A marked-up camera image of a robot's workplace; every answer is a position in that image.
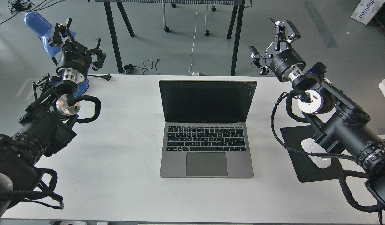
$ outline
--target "robotic arm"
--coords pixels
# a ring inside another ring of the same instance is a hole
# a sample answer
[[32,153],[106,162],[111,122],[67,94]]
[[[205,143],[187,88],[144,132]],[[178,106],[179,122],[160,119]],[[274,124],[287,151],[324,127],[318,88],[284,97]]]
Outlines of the robotic arm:
[[[57,153],[76,136],[72,127],[76,122],[89,123],[98,118],[101,102],[93,96],[75,97],[77,83],[87,78],[90,66],[94,70],[102,67],[106,55],[97,46],[88,50],[74,40],[69,27],[71,19],[65,24],[56,24],[49,38],[49,44],[62,50],[56,62],[57,76],[45,75],[40,82],[33,84],[35,101],[26,109],[19,120],[23,128],[12,137],[0,134],[0,218],[7,208],[20,201],[31,201],[52,208],[63,208],[63,198],[54,193],[57,174],[52,169],[36,168],[34,165],[42,155],[47,157]],[[36,88],[41,95],[37,98]],[[79,101],[95,103],[91,118],[78,119]],[[49,185],[41,178],[51,175]],[[51,197],[59,206],[51,206],[37,199]]]
[[[252,67],[261,75],[267,75],[271,70],[280,82],[292,83],[293,90],[284,96],[287,97],[288,115],[296,121],[310,123],[316,131],[313,139],[327,152],[326,154],[304,152],[304,154],[344,158],[341,152],[346,149],[352,157],[345,158],[355,161],[365,171],[365,173],[345,171],[341,176],[340,184],[347,201],[358,210],[380,213],[381,210],[385,210],[385,141],[366,127],[371,117],[324,78],[326,66],[323,63],[318,62],[306,73],[302,72],[306,63],[291,47],[291,43],[301,37],[293,23],[288,20],[272,19],[271,22],[275,26],[276,33],[265,54],[260,54],[254,46],[249,47],[252,52]],[[304,117],[292,113],[292,98],[298,98],[298,105]],[[325,123],[316,116],[333,108],[336,109],[335,113]],[[282,144],[288,150],[295,150],[285,143]],[[345,182],[347,176],[367,178],[365,186],[377,200],[377,205],[360,206],[352,197]]]

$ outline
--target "cardboard box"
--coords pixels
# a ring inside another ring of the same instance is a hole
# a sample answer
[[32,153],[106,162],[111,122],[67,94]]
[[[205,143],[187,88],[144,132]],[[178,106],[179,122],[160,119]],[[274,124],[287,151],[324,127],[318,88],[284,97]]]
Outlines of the cardboard box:
[[351,18],[368,24],[384,3],[385,0],[361,0]]

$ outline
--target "trackpad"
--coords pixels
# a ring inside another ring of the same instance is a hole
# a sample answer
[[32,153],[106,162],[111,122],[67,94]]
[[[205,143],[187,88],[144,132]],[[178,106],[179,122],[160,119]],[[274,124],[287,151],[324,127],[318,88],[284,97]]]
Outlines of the trackpad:
[[227,176],[225,152],[187,152],[186,176]]

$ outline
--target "laptop screen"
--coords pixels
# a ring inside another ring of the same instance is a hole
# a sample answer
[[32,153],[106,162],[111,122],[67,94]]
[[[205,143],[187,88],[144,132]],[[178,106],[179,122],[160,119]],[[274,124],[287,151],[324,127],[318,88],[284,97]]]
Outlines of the laptop screen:
[[256,81],[159,81],[167,122],[245,122]]

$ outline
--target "white cable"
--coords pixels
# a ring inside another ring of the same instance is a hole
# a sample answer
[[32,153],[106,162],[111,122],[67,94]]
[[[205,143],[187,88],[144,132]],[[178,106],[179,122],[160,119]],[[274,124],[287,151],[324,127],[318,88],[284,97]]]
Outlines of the white cable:
[[195,31],[194,31],[194,41],[192,42],[192,50],[191,50],[191,66],[187,70],[187,72],[190,72],[191,75],[193,75],[193,72],[191,72],[190,69],[193,66],[193,52],[194,52],[194,44],[195,44],[195,34],[197,33],[197,13],[198,13],[198,4],[197,4],[197,9],[195,11]]

